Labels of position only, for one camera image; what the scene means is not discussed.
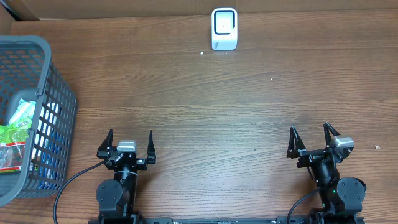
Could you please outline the light teal tissue pack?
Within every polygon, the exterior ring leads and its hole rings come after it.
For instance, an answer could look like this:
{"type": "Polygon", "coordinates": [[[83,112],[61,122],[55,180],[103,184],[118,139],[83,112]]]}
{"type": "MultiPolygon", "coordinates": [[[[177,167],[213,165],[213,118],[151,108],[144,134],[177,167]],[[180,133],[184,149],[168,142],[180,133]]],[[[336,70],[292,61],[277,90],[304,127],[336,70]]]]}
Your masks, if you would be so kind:
{"type": "Polygon", "coordinates": [[[36,102],[19,100],[19,105],[9,120],[9,124],[29,118],[32,119],[35,111],[36,102]]]}

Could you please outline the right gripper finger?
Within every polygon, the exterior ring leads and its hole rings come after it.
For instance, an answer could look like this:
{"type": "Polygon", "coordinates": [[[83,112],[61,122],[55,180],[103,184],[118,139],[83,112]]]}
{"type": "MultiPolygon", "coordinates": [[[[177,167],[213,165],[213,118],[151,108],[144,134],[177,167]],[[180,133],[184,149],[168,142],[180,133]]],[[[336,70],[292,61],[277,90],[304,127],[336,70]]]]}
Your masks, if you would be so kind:
{"type": "Polygon", "coordinates": [[[289,131],[289,145],[287,148],[287,158],[295,159],[307,155],[307,149],[301,140],[296,128],[290,127],[289,131]]]}
{"type": "Polygon", "coordinates": [[[323,130],[324,130],[326,145],[330,144],[332,136],[340,135],[339,132],[329,122],[325,122],[323,124],[323,130]]]}

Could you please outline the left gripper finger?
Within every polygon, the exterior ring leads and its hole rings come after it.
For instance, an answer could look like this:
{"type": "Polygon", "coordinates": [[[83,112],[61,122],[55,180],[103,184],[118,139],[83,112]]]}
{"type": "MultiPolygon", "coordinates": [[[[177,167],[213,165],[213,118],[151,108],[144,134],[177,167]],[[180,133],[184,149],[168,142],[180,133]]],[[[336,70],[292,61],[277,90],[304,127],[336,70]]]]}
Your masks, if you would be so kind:
{"type": "Polygon", "coordinates": [[[148,164],[156,164],[156,152],[153,142],[153,131],[150,130],[149,134],[149,142],[147,146],[147,163],[148,164]]]}
{"type": "Polygon", "coordinates": [[[107,159],[110,154],[110,149],[113,143],[113,130],[110,129],[108,135],[97,149],[96,156],[99,159],[107,159]]]}

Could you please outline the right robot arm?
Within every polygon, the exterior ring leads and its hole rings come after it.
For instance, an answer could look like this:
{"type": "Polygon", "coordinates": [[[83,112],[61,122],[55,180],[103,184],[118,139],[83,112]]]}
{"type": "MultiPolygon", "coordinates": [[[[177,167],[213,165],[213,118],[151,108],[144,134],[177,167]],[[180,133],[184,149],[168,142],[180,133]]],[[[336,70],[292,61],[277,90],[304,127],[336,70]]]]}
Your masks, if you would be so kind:
{"type": "Polygon", "coordinates": [[[297,159],[298,168],[306,168],[316,189],[297,200],[290,208],[285,223],[364,223],[358,213],[363,209],[367,186],[359,178],[340,177],[337,164],[352,153],[354,140],[340,134],[330,123],[323,125],[325,147],[307,150],[295,127],[289,131],[286,157],[297,159]],[[293,216],[294,209],[318,194],[322,208],[313,208],[303,218],[293,216]]]}

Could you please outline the green snack bag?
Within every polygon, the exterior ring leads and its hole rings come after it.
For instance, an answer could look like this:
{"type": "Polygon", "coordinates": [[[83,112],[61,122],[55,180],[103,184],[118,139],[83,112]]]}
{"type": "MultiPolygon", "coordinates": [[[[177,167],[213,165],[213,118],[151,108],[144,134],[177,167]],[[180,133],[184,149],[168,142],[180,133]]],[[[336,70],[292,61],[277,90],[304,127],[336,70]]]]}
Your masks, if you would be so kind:
{"type": "Polygon", "coordinates": [[[31,126],[31,118],[1,126],[1,173],[20,171],[31,126]]]}

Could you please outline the blue snack wrapper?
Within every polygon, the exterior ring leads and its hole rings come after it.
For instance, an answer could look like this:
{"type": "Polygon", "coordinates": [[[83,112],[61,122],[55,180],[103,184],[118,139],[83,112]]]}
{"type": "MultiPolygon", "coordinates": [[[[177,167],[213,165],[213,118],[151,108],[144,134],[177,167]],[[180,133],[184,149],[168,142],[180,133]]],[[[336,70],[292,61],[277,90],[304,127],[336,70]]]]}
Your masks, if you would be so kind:
{"type": "MultiPolygon", "coordinates": [[[[40,161],[43,162],[45,165],[57,168],[58,159],[54,156],[51,156],[49,153],[52,152],[53,154],[58,154],[59,146],[54,141],[45,139],[44,149],[45,151],[41,153],[40,161]]],[[[47,179],[57,178],[57,172],[46,167],[39,168],[39,175],[47,179]]],[[[48,189],[49,187],[53,187],[53,184],[48,181],[41,180],[37,189],[48,189]]]]}

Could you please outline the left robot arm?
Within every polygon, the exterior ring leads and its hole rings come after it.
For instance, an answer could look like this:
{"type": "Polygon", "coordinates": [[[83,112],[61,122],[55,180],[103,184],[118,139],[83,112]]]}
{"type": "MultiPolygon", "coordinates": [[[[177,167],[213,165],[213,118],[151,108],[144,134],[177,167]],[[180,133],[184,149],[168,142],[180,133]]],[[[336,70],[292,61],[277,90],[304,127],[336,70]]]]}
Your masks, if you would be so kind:
{"type": "Polygon", "coordinates": [[[113,145],[113,131],[110,130],[97,150],[97,158],[103,161],[113,178],[100,183],[96,189],[99,215],[92,223],[139,223],[139,214],[134,211],[137,177],[139,171],[156,164],[153,132],[149,134],[147,157],[138,158],[134,140],[120,140],[113,145]]]}

